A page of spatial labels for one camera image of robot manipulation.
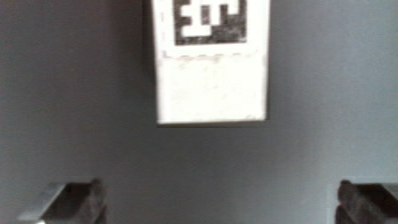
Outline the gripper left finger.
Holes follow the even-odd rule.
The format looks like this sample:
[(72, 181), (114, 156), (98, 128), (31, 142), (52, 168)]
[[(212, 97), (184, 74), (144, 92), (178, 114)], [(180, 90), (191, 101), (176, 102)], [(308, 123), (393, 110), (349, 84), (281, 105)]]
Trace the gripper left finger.
[(105, 198), (98, 178), (50, 183), (18, 216), (18, 224), (107, 224)]

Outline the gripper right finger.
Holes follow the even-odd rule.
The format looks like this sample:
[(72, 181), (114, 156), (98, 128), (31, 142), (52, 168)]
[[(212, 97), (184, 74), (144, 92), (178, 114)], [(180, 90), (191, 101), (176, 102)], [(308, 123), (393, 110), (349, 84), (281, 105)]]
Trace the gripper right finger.
[(398, 224), (398, 183), (352, 183), (338, 188), (335, 224)]

